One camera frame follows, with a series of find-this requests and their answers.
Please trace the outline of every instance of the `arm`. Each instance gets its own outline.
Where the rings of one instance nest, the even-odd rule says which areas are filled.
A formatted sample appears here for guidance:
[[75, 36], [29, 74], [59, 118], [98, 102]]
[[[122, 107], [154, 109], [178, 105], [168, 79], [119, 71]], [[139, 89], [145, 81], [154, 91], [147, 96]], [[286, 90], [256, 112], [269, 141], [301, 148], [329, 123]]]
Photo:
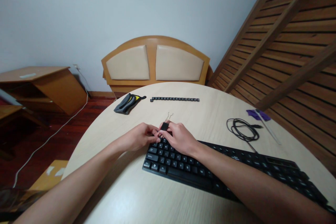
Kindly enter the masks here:
[[335, 223], [331, 213], [287, 185], [196, 141], [183, 124], [169, 122], [169, 131], [173, 136], [166, 131], [156, 135], [205, 165], [263, 222]]
[[147, 133], [155, 134], [157, 130], [145, 123], [134, 127], [47, 192], [15, 224], [72, 223], [120, 155], [159, 142], [157, 137], [147, 136]]

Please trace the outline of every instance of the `beige cushion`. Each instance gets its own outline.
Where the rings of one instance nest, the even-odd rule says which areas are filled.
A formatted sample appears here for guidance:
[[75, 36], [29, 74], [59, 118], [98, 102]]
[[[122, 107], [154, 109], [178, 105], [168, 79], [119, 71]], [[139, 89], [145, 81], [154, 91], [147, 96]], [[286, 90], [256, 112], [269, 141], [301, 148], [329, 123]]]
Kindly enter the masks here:
[[204, 61], [179, 48], [156, 47], [157, 81], [198, 81]]
[[106, 62], [111, 79], [149, 80], [149, 66], [145, 45], [118, 53]]

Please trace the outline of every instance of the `black cable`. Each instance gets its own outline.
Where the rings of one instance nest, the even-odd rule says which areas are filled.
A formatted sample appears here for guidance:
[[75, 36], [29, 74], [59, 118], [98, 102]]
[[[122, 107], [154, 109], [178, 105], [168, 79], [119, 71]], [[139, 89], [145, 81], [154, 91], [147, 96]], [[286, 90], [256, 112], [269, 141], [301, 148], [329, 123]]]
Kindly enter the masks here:
[[[231, 128], [229, 127], [228, 123], [232, 121], [232, 126]], [[259, 139], [259, 133], [255, 130], [255, 128], [262, 128], [262, 126], [260, 125], [251, 125], [249, 124], [248, 122], [246, 122], [245, 120], [243, 119], [240, 119], [240, 118], [230, 118], [226, 121], [226, 126], [228, 128], [228, 130], [234, 134], [236, 137], [238, 137], [239, 139], [247, 142], [247, 144], [252, 148], [252, 150], [255, 152], [255, 153], [258, 153], [254, 148], [253, 146], [250, 144], [250, 142], [252, 141], [257, 141]], [[246, 127], [248, 128], [253, 136], [246, 136], [244, 135], [243, 133], [241, 133], [238, 128], [241, 128], [241, 127]]]

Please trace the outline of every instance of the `forearm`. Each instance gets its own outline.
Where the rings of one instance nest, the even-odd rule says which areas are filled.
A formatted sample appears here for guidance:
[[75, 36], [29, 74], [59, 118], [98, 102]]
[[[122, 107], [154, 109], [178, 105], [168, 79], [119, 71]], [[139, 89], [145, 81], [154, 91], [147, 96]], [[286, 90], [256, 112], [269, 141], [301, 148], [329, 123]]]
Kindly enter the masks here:
[[192, 155], [266, 223], [333, 223], [334, 216], [274, 178], [201, 143]]
[[72, 223], [123, 152], [117, 141], [112, 142], [47, 192], [15, 223]]

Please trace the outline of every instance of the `person's right hand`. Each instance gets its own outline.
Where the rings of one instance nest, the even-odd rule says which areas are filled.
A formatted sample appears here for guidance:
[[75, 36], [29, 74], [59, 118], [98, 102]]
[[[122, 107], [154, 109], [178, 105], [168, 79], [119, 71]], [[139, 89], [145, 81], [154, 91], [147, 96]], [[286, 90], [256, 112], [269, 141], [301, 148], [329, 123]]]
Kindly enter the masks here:
[[169, 123], [168, 131], [171, 131], [173, 136], [170, 135], [167, 131], [162, 130], [158, 131], [155, 136], [159, 137], [162, 135], [178, 152], [184, 155], [193, 156], [200, 143], [182, 123], [176, 124], [169, 120], [165, 121], [165, 123]]

